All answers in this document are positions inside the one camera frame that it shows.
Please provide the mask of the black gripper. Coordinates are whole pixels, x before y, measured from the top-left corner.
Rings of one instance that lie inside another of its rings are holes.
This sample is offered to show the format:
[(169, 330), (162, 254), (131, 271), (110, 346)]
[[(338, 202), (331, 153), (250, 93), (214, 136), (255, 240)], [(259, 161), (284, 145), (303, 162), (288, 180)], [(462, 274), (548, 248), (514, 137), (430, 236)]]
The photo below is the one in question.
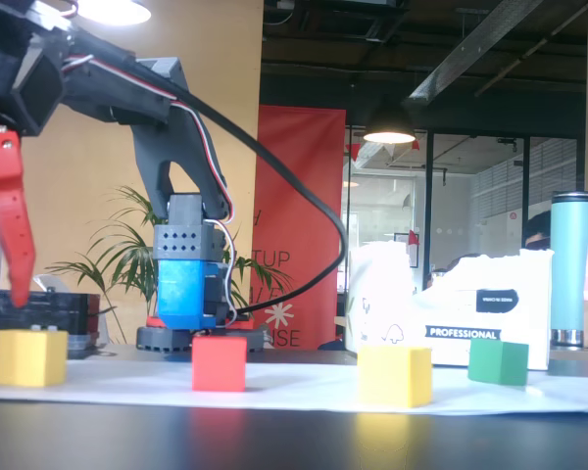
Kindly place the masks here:
[(35, 263), (19, 135), (39, 135), (64, 96), (73, 16), (42, 1), (0, 1), (0, 247), (16, 307), (28, 301)]

